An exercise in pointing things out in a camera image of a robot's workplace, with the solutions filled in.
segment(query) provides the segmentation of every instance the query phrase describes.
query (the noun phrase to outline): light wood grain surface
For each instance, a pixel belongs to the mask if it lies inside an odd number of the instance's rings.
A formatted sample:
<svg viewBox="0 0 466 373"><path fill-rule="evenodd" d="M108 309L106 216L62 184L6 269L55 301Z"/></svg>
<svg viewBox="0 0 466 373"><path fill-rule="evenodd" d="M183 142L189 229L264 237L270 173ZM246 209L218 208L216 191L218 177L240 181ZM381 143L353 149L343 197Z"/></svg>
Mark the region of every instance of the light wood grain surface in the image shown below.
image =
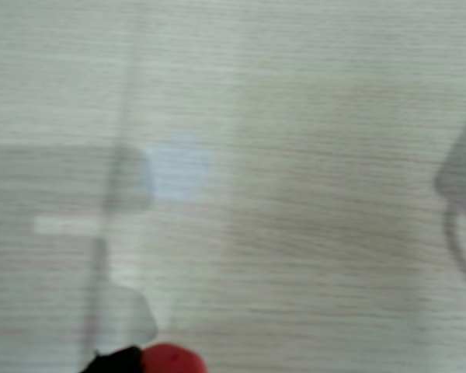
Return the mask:
<svg viewBox="0 0 466 373"><path fill-rule="evenodd" d="M40 211L0 237L71 237L61 255L107 225L111 281L215 373L466 372L434 186L465 128L466 0L0 1L0 146L124 145L156 188L141 211ZM458 231L466 250L466 215ZM7 270L0 373L73 372L83 318L42 319Z"/></svg>

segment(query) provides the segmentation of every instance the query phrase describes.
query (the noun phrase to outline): black object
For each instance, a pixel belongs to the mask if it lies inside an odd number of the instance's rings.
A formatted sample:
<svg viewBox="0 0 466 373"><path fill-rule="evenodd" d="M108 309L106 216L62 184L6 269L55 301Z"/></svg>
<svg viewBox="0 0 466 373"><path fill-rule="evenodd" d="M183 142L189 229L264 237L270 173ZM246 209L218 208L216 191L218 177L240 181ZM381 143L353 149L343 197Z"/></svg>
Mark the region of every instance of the black object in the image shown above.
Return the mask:
<svg viewBox="0 0 466 373"><path fill-rule="evenodd" d="M436 179L437 192L447 200L443 216L443 232L449 250L466 278L466 255L457 237L457 216L466 214L466 128L464 129Z"/></svg>
<svg viewBox="0 0 466 373"><path fill-rule="evenodd" d="M110 355L96 355L81 373L143 373L142 351L128 347Z"/></svg>

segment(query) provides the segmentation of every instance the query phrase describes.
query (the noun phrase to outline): red object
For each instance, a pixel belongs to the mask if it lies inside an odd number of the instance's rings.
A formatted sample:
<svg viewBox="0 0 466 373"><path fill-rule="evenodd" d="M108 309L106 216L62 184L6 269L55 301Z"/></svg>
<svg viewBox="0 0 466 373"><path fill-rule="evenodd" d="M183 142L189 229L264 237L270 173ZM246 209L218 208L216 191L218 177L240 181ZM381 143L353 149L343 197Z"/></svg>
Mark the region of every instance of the red object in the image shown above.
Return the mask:
<svg viewBox="0 0 466 373"><path fill-rule="evenodd" d="M144 373L207 373L198 354L174 344L158 344L143 350Z"/></svg>

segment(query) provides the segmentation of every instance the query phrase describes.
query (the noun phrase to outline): red cap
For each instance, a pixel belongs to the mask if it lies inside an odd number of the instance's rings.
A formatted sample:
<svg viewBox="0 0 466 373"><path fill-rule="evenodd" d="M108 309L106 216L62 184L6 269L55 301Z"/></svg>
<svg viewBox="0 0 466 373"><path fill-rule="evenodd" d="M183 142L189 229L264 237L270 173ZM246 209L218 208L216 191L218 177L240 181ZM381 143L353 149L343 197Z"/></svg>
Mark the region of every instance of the red cap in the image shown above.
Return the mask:
<svg viewBox="0 0 466 373"><path fill-rule="evenodd" d="M207 373L202 358L174 344L158 344L143 350L144 373Z"/></svg>

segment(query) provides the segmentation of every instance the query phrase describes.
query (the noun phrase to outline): white surface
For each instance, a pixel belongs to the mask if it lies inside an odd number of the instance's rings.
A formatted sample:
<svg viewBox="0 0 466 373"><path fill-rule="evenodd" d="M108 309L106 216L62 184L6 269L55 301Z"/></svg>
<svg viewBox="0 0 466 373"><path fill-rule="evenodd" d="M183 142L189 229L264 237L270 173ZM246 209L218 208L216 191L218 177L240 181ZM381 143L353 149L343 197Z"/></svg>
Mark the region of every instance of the white surface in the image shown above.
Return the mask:
<svg viewBox="0 0 466 373"><path fill-rule="evenodd" d="M113 279L161 339L220 373L466 372L433 190L466 125L466 1L0 2L1 144L109 145L122 120L210 156L192 200L112 221Z"/></svg>

